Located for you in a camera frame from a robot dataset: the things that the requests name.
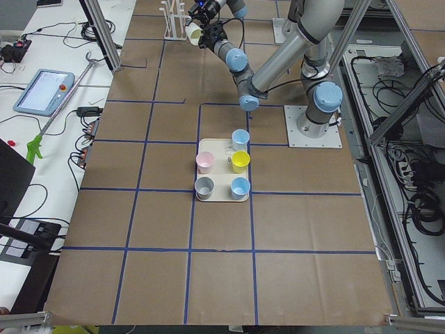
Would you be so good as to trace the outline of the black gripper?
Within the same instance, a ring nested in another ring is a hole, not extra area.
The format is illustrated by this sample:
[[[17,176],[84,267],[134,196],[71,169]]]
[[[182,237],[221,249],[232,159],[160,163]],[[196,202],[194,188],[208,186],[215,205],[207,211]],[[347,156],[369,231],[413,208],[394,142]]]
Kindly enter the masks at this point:
[[[222,1],[195,1],[188,11],[188,14],[191,19],[195,19],[200,23],[209,23],[214,17],[217,16],[222,6]]]
[[[223,21],[216,21],[202,29],[202,35],[198,40],[200,49],[214,49],[217,42],[226,40],[227,34],[224,30]]]

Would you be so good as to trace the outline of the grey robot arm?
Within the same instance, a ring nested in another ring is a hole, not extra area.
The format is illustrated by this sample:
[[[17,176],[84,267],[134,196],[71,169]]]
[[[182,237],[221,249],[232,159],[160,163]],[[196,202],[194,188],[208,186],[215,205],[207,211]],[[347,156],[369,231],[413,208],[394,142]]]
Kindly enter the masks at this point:
[[[256,72],[244,51],[227,39],[225,23],[211,21],[223,6],[229,7],[234,19],[243,19],[248,12],[244,1],[195,1],[188,14],[192,20],[198,20],[202,28],[199,48],[210,49],[226,64],[236,84],[240,107],[250,112],[258,108],[259,100],[268,97],[270,86],[305,52],[321,44],[337,23],[344,2],[292,1],[287,17],[291,24],[288,37]]]
[[[244,18],[248,12],[248,8],[243,0],[205,0],[195,1],[188,14],[191,19],[196,19],[201,24],[208,24],[218,16],[224,6],[229,7],[235,18]]]

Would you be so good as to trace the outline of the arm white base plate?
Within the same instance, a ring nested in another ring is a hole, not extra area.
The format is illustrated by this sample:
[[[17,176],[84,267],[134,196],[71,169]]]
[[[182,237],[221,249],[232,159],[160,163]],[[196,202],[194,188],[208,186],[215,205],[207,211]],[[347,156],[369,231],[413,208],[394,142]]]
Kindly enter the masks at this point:
[[[309,120],[306,106],[284,106],[286,132],[290,148],[341,149],[339,127],[334,115],[324,125]]]
[[[273,18],[273,35],[276,45],[282,45],[295,31],[295,24],[287,18]]]

